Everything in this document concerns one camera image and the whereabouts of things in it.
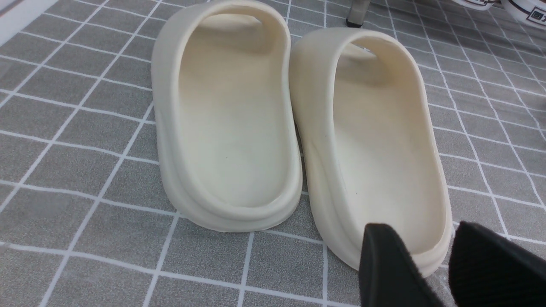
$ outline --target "white shoe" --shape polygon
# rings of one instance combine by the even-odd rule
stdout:
[[[194,5],[161,30],[152,55],[159,165],[173,206],[194,223],[256,231],[295,210],[289,53],[283,17],[256,1]]]
[[[448,250],[452,214],[423,78],[409,52],[379,32],[314,31],[293,48],[290,94],[311,210],[328,247],[358,269],[365,225],[387,223],[420,272],[434,272]]]

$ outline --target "foam slide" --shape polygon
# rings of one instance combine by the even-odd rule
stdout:
[[[430,275],[452,232],[423,78],[395,39],[320,29],[290,59],[311,210],[328,247],[358,269],[367,223],[392,226]]]
[[[161,176],[194,223],[255,231],[295,210],[302,170],[289,53],[283,17],[256,1],[194,5],[161,30],[151,65]]]

